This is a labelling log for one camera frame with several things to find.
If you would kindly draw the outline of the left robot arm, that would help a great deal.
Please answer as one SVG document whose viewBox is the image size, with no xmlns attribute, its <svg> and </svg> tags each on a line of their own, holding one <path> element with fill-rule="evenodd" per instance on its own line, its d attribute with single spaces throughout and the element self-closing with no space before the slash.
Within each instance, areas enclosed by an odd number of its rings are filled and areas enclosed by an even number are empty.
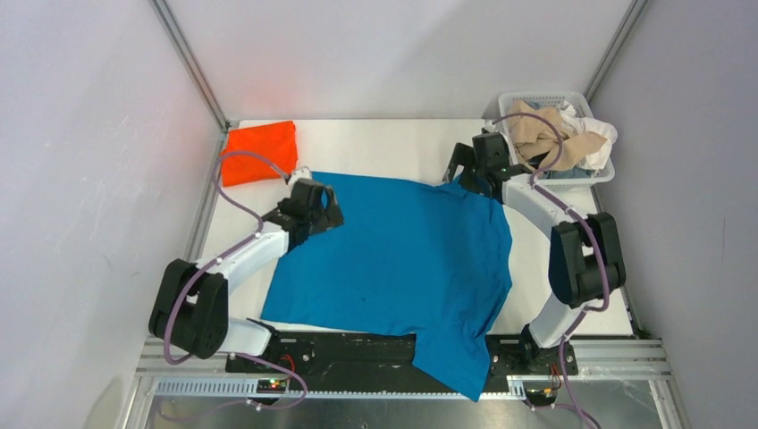
<svg viewBox="0 0 758 429">
<path fill-rule="evenodd" d="M 171 366 L 221 352 L 243 356 L 261 372 L 273 371 L 282 360 L 281 346 L 272 341 L 274 328 L 231 317 L 230 296 L 264 265 L 344 224 L 333 187 L 315 180 L 307 167 L 285 172 L 249 150 L 223 154 L 216 165 L 221 167 L 235 157 L 263 163 L 283 180 L 289 194 L 268 213 L 258 214 L 230 198 L 219 181 L 213 182 L 219 196 L 250 215 L 255 226 L 248 236 L 215 256 L 194 262 L 175 259 L 165 268 L 148 329 L 163 340 L 164 359 Z"/>
</svg>

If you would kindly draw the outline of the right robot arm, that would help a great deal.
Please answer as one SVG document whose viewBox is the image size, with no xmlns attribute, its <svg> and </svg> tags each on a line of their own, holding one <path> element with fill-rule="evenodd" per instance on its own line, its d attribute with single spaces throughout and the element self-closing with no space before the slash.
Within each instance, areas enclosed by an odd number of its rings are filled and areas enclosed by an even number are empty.
<svg viewBox="0 0 758 429">
<path fill-rule="evenodd" d="M 491 198 L 532 223 L 550 241 L 547 270 L 551 295 L 518 343 L 502 346 L 497 372 L 563 374 L 569 339 L 590 312 L 603 312 L 611 293 L 626 282 L 619 232 L 611 214 L 588 214 L 537 182 L 523 164 L 513 164 L 498 132 L 457 143 L 444 181 Z"/>
</svg>

